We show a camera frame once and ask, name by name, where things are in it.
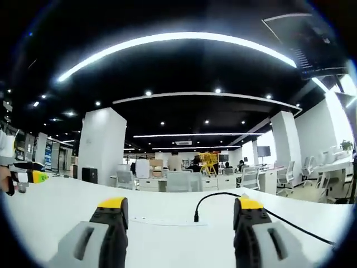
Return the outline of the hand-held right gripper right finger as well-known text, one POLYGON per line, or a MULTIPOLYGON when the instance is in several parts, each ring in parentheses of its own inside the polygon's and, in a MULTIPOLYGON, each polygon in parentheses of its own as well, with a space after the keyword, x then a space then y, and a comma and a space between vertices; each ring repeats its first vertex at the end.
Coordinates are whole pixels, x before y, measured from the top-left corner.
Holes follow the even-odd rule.
POLYGON ((272 222, 258 201, 238 197, 233 229, 236 267, 315 267, 300 241, 279 222, 272 222))

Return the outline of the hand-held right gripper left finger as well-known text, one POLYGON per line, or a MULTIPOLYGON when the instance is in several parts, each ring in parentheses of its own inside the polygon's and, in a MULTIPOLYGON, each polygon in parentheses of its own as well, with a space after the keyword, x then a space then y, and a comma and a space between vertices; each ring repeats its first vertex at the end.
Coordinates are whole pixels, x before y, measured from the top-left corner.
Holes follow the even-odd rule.
POLYGON ((79 222, 60 241, 47 267, 125 267, 128 199, 101 202, 89 221, 79 222))

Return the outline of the person's left hand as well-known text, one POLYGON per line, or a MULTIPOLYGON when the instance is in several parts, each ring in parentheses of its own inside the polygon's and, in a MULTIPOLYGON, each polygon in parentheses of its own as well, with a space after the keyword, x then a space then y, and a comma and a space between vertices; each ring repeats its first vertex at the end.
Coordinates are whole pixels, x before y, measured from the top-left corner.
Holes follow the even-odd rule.
POLYGON ((8 167, 0 166, 0 180, 1 180, 1 189, 4 192, 9 191, 9 178, 11 177, 11 172, 8 167))

